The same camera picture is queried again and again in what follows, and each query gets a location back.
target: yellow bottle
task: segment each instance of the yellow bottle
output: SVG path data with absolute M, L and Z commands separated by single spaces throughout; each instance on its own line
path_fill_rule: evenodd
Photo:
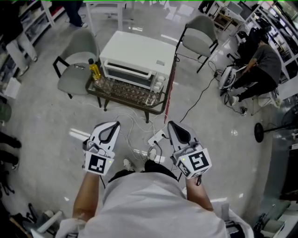
M 89 69 L 91 71 L 92 74 L 92 78 L 94 80 L 99 80 L 101 78 L 101 73 L 99 72 L 99 69 L 97 67 L 97 65 L 94 63 L 93 59 L 89 59 Z

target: white toaster oven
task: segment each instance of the white toaster oven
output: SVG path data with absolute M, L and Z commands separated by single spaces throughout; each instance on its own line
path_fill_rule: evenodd
M 159 40 L 116 31 L 99 58 L 107 78 L 160 92 L 167 88 L 175 50 Z

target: gray chair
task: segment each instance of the gray chair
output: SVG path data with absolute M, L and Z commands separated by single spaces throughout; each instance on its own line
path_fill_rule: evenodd
M 54 69 L 59 77 L 58 89 L 66 92 L 72 99 L 72 94 L 87 94 L 85 89 L 86 82 L 91 76 L 88 62 L 68 64 L 65 60 L 76 53 L 91 53 L 95 62 L 99 59 L 99 47 L 94 35 L 87 29 L 76 30 L 70 40 L 69 45 L 57 57 L 53 63 Z M 61 74 L 57 63 L 61 62 L 67 68 Z
M 210 46 L 206 43 L 206 40 L 204 40 L 203 37 L 199 38 L 193 34 L 200 32 L 206 34 L 212 40 L 212 44 Z M 182 45 L 187 49 L 199 54 L 200 56 L 197 58 L 198 60 L 202 56 L 206 57 L 205 61 L 197 70 L 198 73 L 218 46 L 218 40 L 213 21 L 207 16 L 195 17 L 185 25 L 184 31 L 176 46 L 176 51 L 180 45 L 180 42 L 182 42 Z

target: gray floor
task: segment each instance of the gray floor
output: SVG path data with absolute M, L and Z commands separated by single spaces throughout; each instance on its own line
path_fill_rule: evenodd
M 194 1 L 136 2 L 135 20 L 125 22 L 123 30 L 175 45 L 184 24 L 200 14 L 198 5 Z M 128 15 L 128 11 L 129 9 L 124 11 L 124 16 Z M 82 8 L 80 14 L 86 14 L 86 9 Z M 24 213 L 27 211 L 27 204 L 31 202 L 38 210 L 60 209 L 67 217 L 71 216 L 73 202 L 84 176 L 81 168 L 82 140 L 78 138 L 84 138 L 96 124 L 111 121 L 120 113 L 134 116 L 144 130 L 150 128 L 142 119 L 144 115 L 141 111 L 135 110 L 138 115 L 136 117 L 128 108 L 112 109 L 119 107 L 119 104 L 110 102 L 108 111 L 104 112 L 97 108 L 94 96 L 74 96 L 70 100 L 57 89 L 58 77 L 52 63 L 66 47 L 75 30 L 69 27 L 66 19 L 66 15 L 60 17 L 56 27 L 50 28 L 36 44 L 39 59 L 20 78 L 22 86 L 13 105 L 12 118 L 5 128 L 7 133 L 18 137 L 23 143 L 20 151 L 15 151 L 20 157 L 19 169 L 10 175 L 10 183 L 16 194 L 3 198 L 12 213 Z M 117 30 L 117 21 L 96 15 L 93 21 L 99 47 L 103 49 Z M 225 33 L 219 33 L 218 36 L 220 46 L 210 60 L 218 69 L 224 69 L 230 64 L 226 54 L 235 52 L 237 45 Z M 179 52 L 194 56 L 182 46 Z M 177 63 L 168 114 L 170 120 L 177 121 L 196 102 L 213 77 L 207 64 L 196 74 L 200 66 L 198 62 L 183 56 L 179 58 L 181 61 Z M 223 105 L 217 82 L 213 80 L 208 91 L 183 121 L 197 132 L 202 144 L 209 150 L 213 167 L 203 176 L 203 183 L 210 199 L 213 202 L 230 202 L 232 209 L 239 215 L 243 215 L 253 195 L 251 191 L 260 172 L 258 165 L 269 161 L 271 155 L 270 135 L 266 136 L 264 143 L 258 144 L 254 139 L 253 128 L 255 123 L 269 121 L 270 118 L 270 107 L 253 117 L 242 117 L 234 113 Z M 131 127 L 130 118 L 121 115 L 118 120 L 122 132 L 127 134 Z M 155 129 L 164 128 L 163 121 L 163 115 L 157 117 L 154 120 Z M 130 139 L 137 152 L 146 153 L 149 146 L 145 145 L 144 140 L 152 135 L 152 132 L 143 132 L 137 126 L 133 127 Z M 163 149 L 163 164 L 171 168 L 169 156 L 172 155 L 172 147 L 165 139 L 159 144 Z M 114 152 L 116 162 L 104 177 L 106 182 L 116 171 L 122 169 L 122 158 L 126 156 L 141 168 L 142 163 L 135 160 L 123 135 L 119 135 Z M 184 187 L 184 179 L 181 180 L 181 187 Z

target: oven door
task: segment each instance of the oven door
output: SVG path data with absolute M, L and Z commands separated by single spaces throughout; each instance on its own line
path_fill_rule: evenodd
M 145 73 L 133 68 L 110 63 L 108 60 L 103 65 L 108 78 L 117 79 L 147 89 L 151 88 L 151 83 L 155 77 L 155 73 L 151 71 Z

